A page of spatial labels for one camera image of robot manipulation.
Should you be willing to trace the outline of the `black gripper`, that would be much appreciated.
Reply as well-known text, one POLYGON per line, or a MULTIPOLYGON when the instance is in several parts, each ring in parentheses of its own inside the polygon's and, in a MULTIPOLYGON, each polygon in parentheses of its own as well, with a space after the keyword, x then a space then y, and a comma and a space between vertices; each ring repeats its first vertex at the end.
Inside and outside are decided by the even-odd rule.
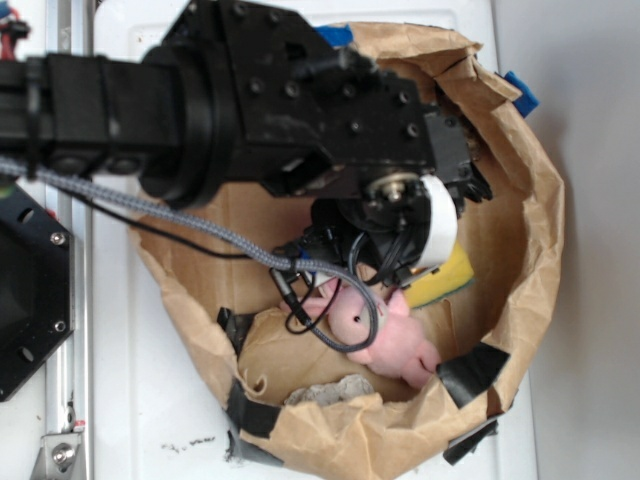
POLYGON ((259 97, 259 182, 311 196, 308 256, 406 286, 446 261, 467 201, 493 196, 460 120, 354 50, 289 47, 259 97))

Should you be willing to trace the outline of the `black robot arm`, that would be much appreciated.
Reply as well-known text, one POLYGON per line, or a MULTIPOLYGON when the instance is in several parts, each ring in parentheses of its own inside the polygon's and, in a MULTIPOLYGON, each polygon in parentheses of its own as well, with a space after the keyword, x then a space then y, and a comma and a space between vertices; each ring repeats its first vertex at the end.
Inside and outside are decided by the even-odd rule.
POLYGON ((309 197, 289 259, 365 263, 406 285, 444 263, 467 201, 490 199, 460 120, 298 13, 193 1, 138 63, 1 65, 1 150, 61 174, 134 175, 183 209, 228 182, 309 197))

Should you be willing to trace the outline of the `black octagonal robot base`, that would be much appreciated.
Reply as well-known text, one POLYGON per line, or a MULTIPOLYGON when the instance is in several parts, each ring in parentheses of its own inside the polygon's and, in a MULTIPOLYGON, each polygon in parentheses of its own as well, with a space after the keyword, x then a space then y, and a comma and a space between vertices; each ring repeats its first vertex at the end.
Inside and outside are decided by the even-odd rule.
POLYGON ((1 400, 71 333, 72 235, 17 186, 1 199, 1 400))

